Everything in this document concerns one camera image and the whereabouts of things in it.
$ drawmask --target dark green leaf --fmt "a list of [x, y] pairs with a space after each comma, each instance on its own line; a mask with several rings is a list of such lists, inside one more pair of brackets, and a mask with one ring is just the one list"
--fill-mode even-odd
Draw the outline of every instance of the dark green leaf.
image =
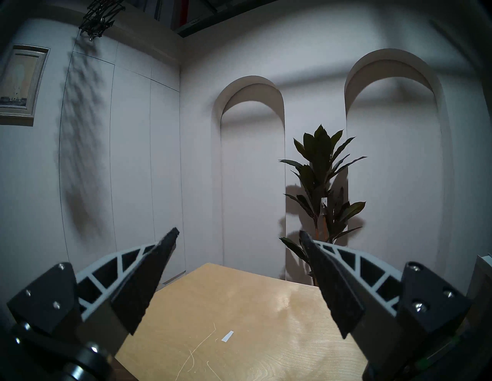
[[316, 176], [316, 180], [319, 184], [323, 184], [323, 180], [328, 170], [328, 160], [325, 158], [321, 151], [317, 151], [312, 159], [312, 170]]
[[345, 156], [343, 159], [339, 160], [339, 161], [338, 161], [338, 162], [337, 162], [337, 163], [333, 166], [333, 169], [332, 169], [332, 170], [333, 170], [333, 171], [336, 171], [336, 170], [338, 169], [339, 165], [340, 165], [341, 163], [343, 163], [343, 161], [344, 161], [347, 157], [349, 157], [349, 156], [350, 156], [350, 153], [349, 153], [347, 156]]
[[316, 150], [321, 153], [327, 167], [330, 165], [330, 160], [333, 154], [332, 140], [328, 134], [320, 134], [319, 138], [316, 140]]
[[340, 221], [346, 221], [349, 218], [352, 218], [356, 214], [360, 213], [365, 206], [366, 203], [362, 201], [358, 203], [353, 203], [341, 214]]
[[334, 239], [337, 235], [339, 235], [343, 230], [347, 227], [346, 221], [334, 221], [332, 225], [332, 229], [330, 231], [330, 238]]
[[321, 211], [321, 198], [324, 197], [324, 194], [325, 194], [324, 185], [318, 185], [313, 189], [311, 205], [315, 216], [319, 216], [319, 213]]
[[314, 138], [318, 139], [318, 137], [323, 133], [323, 131], [326, 133], [326, 130], [320, 124], [319, 127], [317, 128], [317, 130], [314, 132]]
[[341, 171], [343, 171], [343, 170], [344, 170], [345, 168], [347, 168], [349, 165], [354, 164], [356, 161], [359, 161], [359, 160], [361, 160], [361, 159], [365, 159], [366, 157], [367, 157], [367, 156], [362, 156], [362, 157], [359, 157], [358, 159], [355, 159], [354, 161], [351, 161], [351, 162], [350, 162], [350, 163], [348, 163], [348, 164], [342, 165], [338, 171], [336, 171], [336, 172], [334, 172], [334, 173], [333, 173], [333, 176], [338, 175]]
[[337, 216], [340, 213], [341, 207], [343, 205], [343, 187], [340, 188], [340, 192], [338, 193], [337, 200], [335, 201], [335, 205], [333, 207], [333, 215]]
[[304, 250], [302, 247], [296, 245], [292, 240], [288, 239], [287, 237], [282, 237], [279, 238], [287, 248], [292, 250], [295, 255], [297, 255], [299, 258], [301, 258], [304, 262], [309, 264], [309, 259], [308, 256], [305, 254]]
[[335, 153], [333, 154], [332, 161], [335, 161], [335, 159], [338, 157], [338, 155], [341, 154], [341, 152], [347, 147], [347, 144], [349, 144], [352, 140], [355, 139], [355, 136], [353, 138], [348, 138], [340, 147], [337, 148]]
[[306, 212], [309, 210], [311, 212], [311, 214], [313, 213], [312, 212], [312, 209], [311, 209], [311, 206], [309, 205], [306, 197], [304, 197], [303, 195], [297, 195], [297, 199], [303, 203], [303, 205], [307, 208]]
[[291, 198], [295, 202], [297, 202], [302, 207], [302, 209], [304, 209], [306, 211], [306, 213], [308, 214], [308, 216], [311, 217], [311, 218], [313, 218], [314, 214], [313, 214], [313, 212], [311, 210], [311, 207], [309, 206], [308, 201], [306, 200], [306, 198], [303, 195], [297, 195], [297, 198], [295, 198], [292, 195], [288, 195], [286, 193], [284, 193], [284, 194], [288, 198]]
[[299, 169], [300, 167], [303, 166], [301, 163], [298, 163], [297, 161], [294, 161], [294, 160], [282, 159], [282, 160], [279, 160], [279, 162], [291, 165], [293, 167], [296, 167], [297, 169]]
[[295, 139], [294, 139], [294, 145], [296, 146], [297, 152], [300, 153], [304, 159], [309, 160], [306, 157], [306, 150], [304, 149], [304, 146]]
[[316, 140], [314, 136], [305, 133], [303, 138], [304, 150], [309, 161], [313, 160], [314, 154], [316, 153]]
[[362, 226], [359, 226], [358, 228], [353, 228], [353, 229], [350, 229], [350, 230], [346, 230], [344, 232], [341, 232], [340, 234], [338, 234], [335, 237], [333, 237], [333, 239], [337, 239], [337, 238], [343, 237], [345, 234], [349, 234], [350, 232], [353, 232], [354, 230], [360, 229], [361, 227]]
[[350, 201], [347, 201], [346, 203], [342, 204], [340, 210], [334, 213], [335, 220], [339, 221], [341, 214], [345, 212], [349, 206], [350, 206]]
[[309, 165], [303, 165], [299, 168], [299, 179], [303, 187], [312, 193], [314, 188], [314, 173]]
[[342, 134], [343, 134], [343, 130], [340, 130], [339, 132], [337, 132], [336, 134], [334, 134], [332, 136], [332, 147], [333, 148], [335, 148], [335, 146], [337, 145], [337, 143], [340, 140]]

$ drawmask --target gray lattice bracket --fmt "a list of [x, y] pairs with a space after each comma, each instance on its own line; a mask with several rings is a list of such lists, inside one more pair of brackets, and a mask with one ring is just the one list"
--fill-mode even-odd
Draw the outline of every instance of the gray lattice bracket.
[[345, 278], [363, 303], [365, 313], [351, 335], [369, 363], [378, 369], [402, 332], [395, 319], [402, 272], [371, 254], [322, 241], [313, 242], [341, 265]]
[[[123, 281], [123, 279], [132, 272], [132, 270], [140, 263], [143, 259], [144, 254], [148, 253], [156, 243], [145, 244], [141, 246], [136, 246], [131, 249], [118, 251], [116, 253], [108, 254], [91, 265], [87, 266], [83, 270], [79, 271], [75, 275], [77, 285], [80, 288], [82, 282], [90, 282], [94, 286], [100, 295], [95, 300], [85, 300], [79, 297], [79, 303], [82, 306], [82, 321], [85, 321], [98, 307], [116, 290], [118, 285]], [[136, 254], [135, 260], [123, 269], [123, 262], [129, 261], [126, 256]], [[104, 268], [105, 265], [112, 263], [116, 259], [116, 277], [111, 282], [110, 285], [103, 285], [97, 277], [94, 275], [98, 270]]]

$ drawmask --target potted plant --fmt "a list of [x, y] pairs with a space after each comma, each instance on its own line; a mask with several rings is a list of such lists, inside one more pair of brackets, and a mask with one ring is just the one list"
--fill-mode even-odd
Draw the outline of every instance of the potted plant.
[[[334, 243], [334, 241], [356, 229], [345, 231], [348, 225], [348, 220], [360, 213], [365, 202], [357, 202], [351, 204], [344, 201], [344, 190], [341, 187], [337, 192], [332, 189], [331, 180], [349, 165], [358, 160], [364, 159], [366, 156], [359, 157], [350, 163], [343, 164], [344, 160], [349, 156], [346, 155], [342, 159], [338, 159], [347, 145], [354, 139], [349, 138], [342, 143], [336, 150], [335, 146], [342, 136], [343, 130], [329, 136], [322, 125], [318, 127], [314, 135], [304, 134], [303, 144], [294, 139], [294, 145], [297, 151], [306, 159], [309, 164], [301, 164], [293, 160], [280, 160], [281, 163], [286, 163], [293, 166], [297, 172], [292, 171], [299, 178], [302, 187], [307, 195], [288, 195], [287, 197], [297, 202], [312, 218], [315, 230], [315, 239], [319, 240], [318, 221], [320, 215], [323, 215], [323, 228], [325, 242]], [[326, 198], [326, 204], [321, 208], [322, 198]], [[282, 237], [280, 240], [292, 250], [299, 258], [309, 264], [309, 259], [304, 252], [302, 246], [297, 245], [291, 239]], [[316, 286], [316, 279], [313, 272], [309, 275], [313, 278], [313, 284]]]

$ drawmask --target plant stem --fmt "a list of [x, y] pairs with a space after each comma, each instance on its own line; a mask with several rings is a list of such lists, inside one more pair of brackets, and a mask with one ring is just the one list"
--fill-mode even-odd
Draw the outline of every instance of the plant stem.
[[326, 220], [323, 218], [323, 230], [325, 232], [325, 242], [328, 242], [328, 226], [326, 225]]
[[319, 241], [318, 218], [319, 216], [316, 216], [316, 218], [312, 219], [314, 221], [314, 233], [317, 241]]

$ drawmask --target arched niche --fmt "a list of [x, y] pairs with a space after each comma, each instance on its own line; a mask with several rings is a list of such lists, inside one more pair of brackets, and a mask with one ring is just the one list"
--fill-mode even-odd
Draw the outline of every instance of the arched niche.
[[404, 77], [417, 81], [430, 89], [435, 96], [441, 129], [442, 148], [442, 217], [439, 227], [438, 252], [433, 270], [443, 276], [450, 248], [454, 205], [454, 164], [449, 117], [442, 85], [434, 71], [417, 56], [399, 49], [381, 49], [371, 52], [350, 70], [344, 87], [345, 112], [357, 95], [371, 83], [391, 77]]
[[[269, 93], [254, 91], [252, 85], [267, 85], [274, 89]], [[255, 100], [269, 106], [280, 117], [285, 126], [283, 98], [277, 86], [270, 80], [260, 76], [246, 76], [239, 78], [221, 91], [212, 107], [211, 125], [211, 146], [212, 146], [212, 218], [213, 218], [213, 246], [216, 252], [222, 253], [224, 261], [223, 247], [223, 210], [222, 210], [222, 163], [221, 163], [221, 142], [220, 142], [220, 122], [222, 115], [229, 108], [240, 102]]]

